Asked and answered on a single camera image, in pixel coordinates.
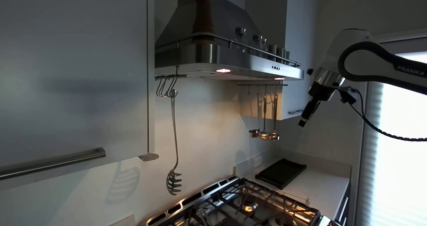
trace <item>window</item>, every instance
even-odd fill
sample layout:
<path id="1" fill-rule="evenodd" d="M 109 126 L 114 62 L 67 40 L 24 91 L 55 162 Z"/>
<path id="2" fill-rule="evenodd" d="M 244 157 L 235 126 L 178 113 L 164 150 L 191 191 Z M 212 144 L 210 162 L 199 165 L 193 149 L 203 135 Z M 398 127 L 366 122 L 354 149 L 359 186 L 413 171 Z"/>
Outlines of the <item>window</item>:
<path id="1" fill-rule="evenodd" d="M 427 63 L 427 52 L 398 54 Z M 427 138 L 427 96 L 369 83 L 367 117 L 385 132 Z M 427 226 L 427 142 L 363 135 L 356 225 Z"/>

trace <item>white countertop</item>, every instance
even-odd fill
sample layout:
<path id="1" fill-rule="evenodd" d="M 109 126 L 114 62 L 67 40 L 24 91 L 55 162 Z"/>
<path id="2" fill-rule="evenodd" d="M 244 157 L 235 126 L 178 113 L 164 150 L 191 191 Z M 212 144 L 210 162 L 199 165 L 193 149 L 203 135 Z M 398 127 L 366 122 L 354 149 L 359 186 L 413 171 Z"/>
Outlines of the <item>white countertop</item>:
<path id="1" fill-rule="evenodd" d="M 261 170 L 279 161 L 282 158 L 273 158 L 267 162 L 262 163 L 260 166 L 253 168 L 252 170 L 244 173 L 244 175 L 237 175 L 245 177 L 248 180 L 254 181 L 261 185 L 264 185 L 271 189 L 276 189 L 278 192 L 292 194 L 294 196 L 306 199 L 310 198 L 310 207 L 317 208 L 320 210 L 322 215 L 325 215 L 331 219 L 334 219 L 337 215 L 338 208 L 341 204 L 341 200 L 346 192 L 349 175 L 348 177 L 338 176 L 331 172 L 319 170 L 317 167 L 308 165 L 307 168 L 297 176 L 290 184 L 288 184 L 283 190 L 270 185 L 259 179 L 255 179 L 255 174 Z"/>

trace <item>stovetop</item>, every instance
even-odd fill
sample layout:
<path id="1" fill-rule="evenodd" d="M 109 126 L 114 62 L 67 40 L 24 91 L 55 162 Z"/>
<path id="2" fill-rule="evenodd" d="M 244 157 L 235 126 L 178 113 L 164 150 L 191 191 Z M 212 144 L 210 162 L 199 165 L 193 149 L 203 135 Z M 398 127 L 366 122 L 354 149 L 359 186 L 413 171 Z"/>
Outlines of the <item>stovetop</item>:
<path id="1" fill-rule="evenodd" d="M 232 176 L 180 200 L 140 226 L 317 226 L 319 210 Z"/>

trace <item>black tray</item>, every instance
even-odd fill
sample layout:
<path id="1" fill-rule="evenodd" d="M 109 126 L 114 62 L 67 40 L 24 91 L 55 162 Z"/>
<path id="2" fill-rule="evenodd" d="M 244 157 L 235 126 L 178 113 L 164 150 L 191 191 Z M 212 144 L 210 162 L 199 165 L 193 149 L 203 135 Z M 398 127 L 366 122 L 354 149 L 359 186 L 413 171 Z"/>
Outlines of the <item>black tray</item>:
<path id="1" fill-rule="evenodd" d="M 296 162 L 281 159 L 262 170 L 260 173 L 255 174 L 255 179 L 267 182 L 279 189 L 284 189 L 306 168 L 307 165 L 300 165 Z"/>

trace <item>cabinet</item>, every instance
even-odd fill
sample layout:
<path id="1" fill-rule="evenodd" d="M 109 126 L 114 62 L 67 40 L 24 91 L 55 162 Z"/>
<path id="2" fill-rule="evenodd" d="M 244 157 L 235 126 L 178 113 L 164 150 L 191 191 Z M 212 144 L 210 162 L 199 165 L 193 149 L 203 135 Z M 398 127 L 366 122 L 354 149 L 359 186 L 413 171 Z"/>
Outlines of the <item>cabinet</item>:
<path id="1" fill-rule="evenodd" d="M 247 0 L 246 9 L 268 44 L 285 47 L 290 59 L 307 71 L 314 68 L 316 4 L 317 0 Z M 307 74 L 303 80 L 284 81 L 288 86 L 278 88 L 279 120 L 301 115 L 295 112 L 301 112 L 310 100 L 307 92 L 311 83 Z M 241 114 L 256 117 L 256 105 L 256 93 L 247 95 L 247 88 L 242 89 Z M 267 118 L 272 118 L 271 110 L 271 106 L 267 107 Z"/>
<path id="2" fill-rule="evenodd" d="M 154 0 L 0 7 L 0 190 L 154 151 Z"/>

